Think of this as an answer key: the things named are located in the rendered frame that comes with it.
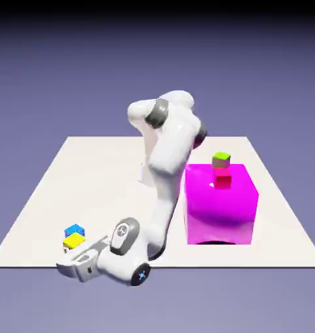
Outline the small green cube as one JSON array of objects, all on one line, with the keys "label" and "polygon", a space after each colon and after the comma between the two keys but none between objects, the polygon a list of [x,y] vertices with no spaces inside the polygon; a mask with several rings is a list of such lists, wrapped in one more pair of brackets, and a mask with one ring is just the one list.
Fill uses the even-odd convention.
[{"label": "small green cube", "polygon": [[225,152],[216,152],[212,156],[213,168],[229,168],[231,164],[231,155]]}]

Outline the large magenta box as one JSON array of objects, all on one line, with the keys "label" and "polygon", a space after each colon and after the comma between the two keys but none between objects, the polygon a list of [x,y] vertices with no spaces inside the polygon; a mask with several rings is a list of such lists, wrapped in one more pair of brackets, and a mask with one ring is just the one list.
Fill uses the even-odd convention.
[{"label": "large magenta box", "polygon": [[231,164],[231,187],[217,189],[210,164],[185,169],[187,243],[249,245],[257,213],[258,191],[243,164]]}]

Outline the small blue cube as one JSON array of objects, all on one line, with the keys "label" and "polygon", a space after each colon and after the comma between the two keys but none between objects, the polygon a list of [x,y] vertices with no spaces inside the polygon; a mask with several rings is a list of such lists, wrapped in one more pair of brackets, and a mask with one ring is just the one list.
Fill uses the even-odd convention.
[{"label": "small blue cube", "polygon": [[65,237],[69,237],[74,233],[78,233],[79,235],[82,235],[83,237],[85,236],[84,228],[82,226],[79,226],[78,224],[73,224],[64,230]]}]

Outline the small red cube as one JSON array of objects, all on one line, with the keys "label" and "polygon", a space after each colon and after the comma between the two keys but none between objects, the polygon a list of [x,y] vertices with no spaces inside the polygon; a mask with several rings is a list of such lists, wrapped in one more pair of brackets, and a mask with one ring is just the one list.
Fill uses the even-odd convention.
[{"label": "small red cube", "polygon": [[231,187],[232,174],[229,168],[213,169],[213,184],[217,189],[228,189]]}]

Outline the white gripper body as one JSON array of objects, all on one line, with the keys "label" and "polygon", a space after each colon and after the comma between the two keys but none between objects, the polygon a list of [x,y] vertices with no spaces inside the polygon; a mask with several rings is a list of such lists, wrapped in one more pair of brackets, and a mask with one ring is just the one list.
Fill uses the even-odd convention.
[{"label": "white gripper body", "polygon": [[85,240],[73,250],[69,250],[57,262],[60,274],[87,282],[101,275],[97,268],[100,253],[108,246],[108,237],[100,236]]}]

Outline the small yellow cube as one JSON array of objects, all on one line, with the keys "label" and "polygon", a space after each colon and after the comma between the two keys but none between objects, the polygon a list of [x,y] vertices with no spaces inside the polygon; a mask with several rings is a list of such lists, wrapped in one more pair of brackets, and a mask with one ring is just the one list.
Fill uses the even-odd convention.
[{"label": "small yellow cube", "polygon": [[86,241],[86,238],[78,233],[74,233],[69,237],[65,237],[63,240],[63,247],[66,246],[69,250],[73,250],[74,248],[78,247],[80,244]]}]

